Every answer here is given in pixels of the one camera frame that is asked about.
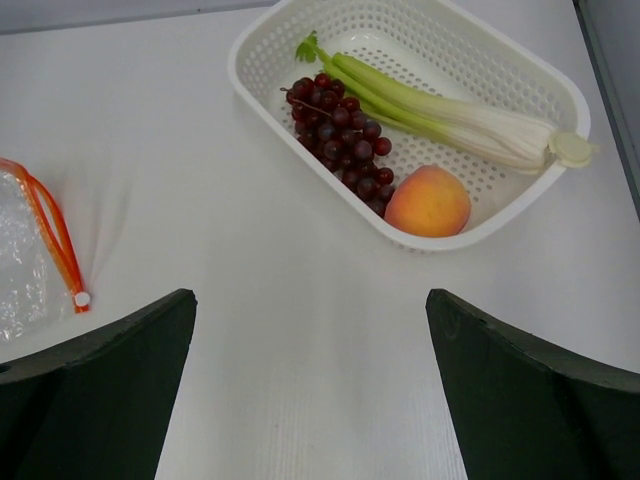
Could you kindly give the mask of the clear zip top bag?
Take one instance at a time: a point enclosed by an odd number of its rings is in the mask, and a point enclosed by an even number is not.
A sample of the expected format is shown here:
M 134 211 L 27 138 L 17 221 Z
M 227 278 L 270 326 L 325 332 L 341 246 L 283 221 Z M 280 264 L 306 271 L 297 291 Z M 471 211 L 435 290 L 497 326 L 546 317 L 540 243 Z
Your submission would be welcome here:
M 21 164 L 1 160 L 1 341 L 90 310 L 56 200 Z

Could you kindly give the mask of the white perforated plastic basket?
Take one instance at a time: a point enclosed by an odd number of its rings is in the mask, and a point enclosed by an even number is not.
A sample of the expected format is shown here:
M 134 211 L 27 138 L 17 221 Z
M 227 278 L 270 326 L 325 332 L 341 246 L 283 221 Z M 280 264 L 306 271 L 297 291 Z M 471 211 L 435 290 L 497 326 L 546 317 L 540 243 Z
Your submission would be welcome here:
M 236 92 L 306 163 L 320 150 L 287 91 L 302 77 L 342 80 L 393 144 L 379 159 L 397 182 L 448 171 L 471 202 L 442 239 L 379 219 L 338 174 L 323 180 L 391 242 L 423 252 L 478 243 L 516 218 L 566 170 L 586 166 L 586 101 L 564 74 L 449 1 L 281 1 L 235 41 Z

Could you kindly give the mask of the orange fake peach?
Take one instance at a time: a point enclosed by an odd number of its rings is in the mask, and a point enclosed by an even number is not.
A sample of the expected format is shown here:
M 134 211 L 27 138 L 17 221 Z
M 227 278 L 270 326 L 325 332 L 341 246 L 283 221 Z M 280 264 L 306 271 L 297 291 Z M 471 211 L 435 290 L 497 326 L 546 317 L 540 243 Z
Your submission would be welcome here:
M 444 238 L 464 229 L 471 209 L 470 196 L 457 177 L 441 167 L 426 165 L 399 184 L 384 219 L 411 235 Z

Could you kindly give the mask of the green fake scallion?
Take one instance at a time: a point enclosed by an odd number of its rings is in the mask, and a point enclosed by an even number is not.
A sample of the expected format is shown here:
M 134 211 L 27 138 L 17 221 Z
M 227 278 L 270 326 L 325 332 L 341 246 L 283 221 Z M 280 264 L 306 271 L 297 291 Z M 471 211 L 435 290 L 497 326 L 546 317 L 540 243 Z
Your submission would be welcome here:
M 352 56 L 330 55 L 318 45 L 315 32 L 297 46 L 294 58 L 319 61 L 376 120 L 523 173 L 538 174 L 552 163 L 582 168 L 597 150 L 549 120 L 423 92 Z

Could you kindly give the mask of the purple fake grapes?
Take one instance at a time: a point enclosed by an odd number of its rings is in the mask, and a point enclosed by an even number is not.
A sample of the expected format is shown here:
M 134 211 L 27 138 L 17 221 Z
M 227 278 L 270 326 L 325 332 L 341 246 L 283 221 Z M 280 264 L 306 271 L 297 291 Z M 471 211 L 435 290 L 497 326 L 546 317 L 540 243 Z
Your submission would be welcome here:
M 376 160 L 391 153 L 381 125 L 339 79 L 319 73 L 282 88 L 297 141 L 376 215 L 385 215 L 395 192 L 394 172 Z

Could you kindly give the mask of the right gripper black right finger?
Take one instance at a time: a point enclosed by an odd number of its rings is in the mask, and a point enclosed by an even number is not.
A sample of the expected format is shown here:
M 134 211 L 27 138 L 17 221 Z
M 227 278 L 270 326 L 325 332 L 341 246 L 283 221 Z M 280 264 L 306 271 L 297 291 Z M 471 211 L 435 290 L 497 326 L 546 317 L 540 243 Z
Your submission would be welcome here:
M 468 478 L 638 478 L 638 374 L 444 289 L 429 292 L 426 315 Z

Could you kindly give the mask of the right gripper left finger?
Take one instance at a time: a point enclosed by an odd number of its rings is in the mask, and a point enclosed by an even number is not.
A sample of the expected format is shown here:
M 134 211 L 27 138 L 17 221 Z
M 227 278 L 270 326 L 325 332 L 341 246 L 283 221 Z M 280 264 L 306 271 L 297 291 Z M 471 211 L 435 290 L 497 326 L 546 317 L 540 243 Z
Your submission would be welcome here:
M 196 320 L 178 289 L 1 366 L 4 479 L 152 479 Z

